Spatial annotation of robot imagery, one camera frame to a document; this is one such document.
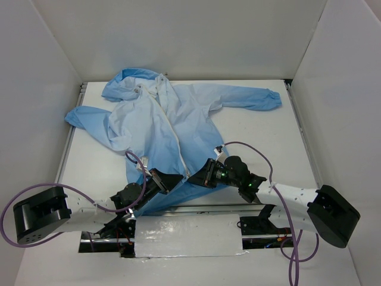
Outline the light blue hooded jacket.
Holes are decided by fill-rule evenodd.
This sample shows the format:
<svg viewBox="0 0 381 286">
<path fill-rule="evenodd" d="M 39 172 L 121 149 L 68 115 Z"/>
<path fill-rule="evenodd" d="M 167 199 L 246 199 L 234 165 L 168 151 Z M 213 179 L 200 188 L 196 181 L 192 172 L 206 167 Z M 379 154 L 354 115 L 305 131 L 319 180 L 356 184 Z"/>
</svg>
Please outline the light blue hooded jacket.
<svg viewBox="0 0 381 286">
<path fill-rule="evenodd" d="M 173 191 L 155 196 L 138 215 L 210 193 L 188 182 L 223 143 L 210 112 L 223 107 L 271 111 L 282 105 L 280 95 L 270 89 L 172 85 L 164 75 L 145 69 L 122 70 L 106 84 L 102 96 L 115 104 L 112 111 L 81 105 L 66 115 L 66 122 L 119 154 L 145 156 L 149 168 L 183 177 Z"/>
</svg>

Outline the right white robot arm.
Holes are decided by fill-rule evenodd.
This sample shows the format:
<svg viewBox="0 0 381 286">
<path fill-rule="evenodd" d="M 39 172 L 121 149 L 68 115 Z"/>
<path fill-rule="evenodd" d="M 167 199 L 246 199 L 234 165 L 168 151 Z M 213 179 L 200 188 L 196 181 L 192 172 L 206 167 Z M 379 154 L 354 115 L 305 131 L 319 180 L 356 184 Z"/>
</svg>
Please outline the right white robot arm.
<svg viewBox="0 0 381 286">
<path fill-rule="evenodd" d="M 292 225 L 319 234 L 332 246 L 345 248 L 360 219 L 360 213 L 334 187 L 306 189 L 269 183 L 265 177 L 251 173 L 238 156 L 222 163 L 208 159 L 188 182 L 205 188 L 236 187 L 247 203 L 262 204 L 259 226 L 265 233 Z"/>
</svg>

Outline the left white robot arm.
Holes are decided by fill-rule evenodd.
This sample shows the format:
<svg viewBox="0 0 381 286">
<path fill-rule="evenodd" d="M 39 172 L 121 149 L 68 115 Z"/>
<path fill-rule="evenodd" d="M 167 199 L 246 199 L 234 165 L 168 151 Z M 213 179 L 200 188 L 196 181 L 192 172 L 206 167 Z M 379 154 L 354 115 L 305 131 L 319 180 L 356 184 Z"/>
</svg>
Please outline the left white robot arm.
<svg viewBox="0 0 381 286">
<path fill-rule="evenodd" d="M 182 175 L 151 169 L 142 184 L 129 183 L 106 201 L 95 201 L 68 185 L 48 184 L 44 191 L 14 204 L 17 245 L 31 247 L 48 235 L 73 231 L 111 237 L 119 222 L 156 195 L 168 195 L 182 179 Z"/>
</svg>

